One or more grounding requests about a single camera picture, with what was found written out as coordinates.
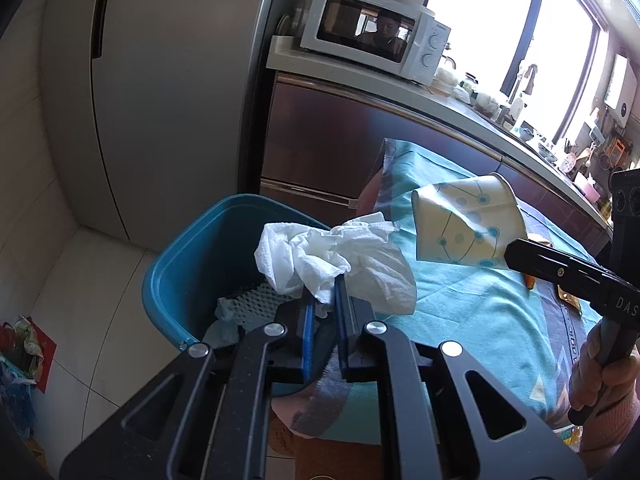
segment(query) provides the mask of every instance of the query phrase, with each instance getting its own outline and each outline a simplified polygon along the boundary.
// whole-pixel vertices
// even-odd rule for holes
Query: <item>kitchen counter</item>
[[[271,41],[267,68],[373,94],[448,124],[533,172],[596,221],[610,238],[612,236],[611,227],[599,211],[562,173],[453,97],[432,94],[410,81],[346,60],[301,50],[295,47],[295,38],[283,36],[275,36]]]

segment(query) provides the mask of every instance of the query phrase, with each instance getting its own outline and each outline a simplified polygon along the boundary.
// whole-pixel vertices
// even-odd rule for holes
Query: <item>trash can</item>
[[[221,200],[187,227],[146,272],[146,314],[174,346],[199,341],[216,320],[218,298],[264,282],[254,251],[270,222],[326,225],[270,198],[240,194]]]

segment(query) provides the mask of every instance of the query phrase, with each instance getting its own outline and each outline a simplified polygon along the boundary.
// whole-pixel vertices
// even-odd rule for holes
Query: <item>microwave knob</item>
[[[437,48],[438,47],[438,43],[440,43],[440,38],[434,34],[433,36],[429,36],[429,44],[431,45],[432,48]]]
[[[420,59],[420,62],[422,63],[423,66],[426,66],[426,67],[431,66],[431,64],[433,63],[433,54],[425,54]]]

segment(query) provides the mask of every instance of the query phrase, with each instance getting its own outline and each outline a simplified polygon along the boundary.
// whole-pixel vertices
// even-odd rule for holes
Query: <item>white floor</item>
[[[140,299],[155,256],[80,228],[36,301],[33,320],[58,345],[46,394],[33,399],[35,438],[56,478],[64,457],[178,353]],[[294,460],[269,455],[267,480],[292,480]]]

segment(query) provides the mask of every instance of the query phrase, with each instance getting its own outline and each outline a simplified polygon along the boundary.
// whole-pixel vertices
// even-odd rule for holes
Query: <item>microwave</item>
[[[395,0],[312,0],[300,46],[431,84],[450,28]]]

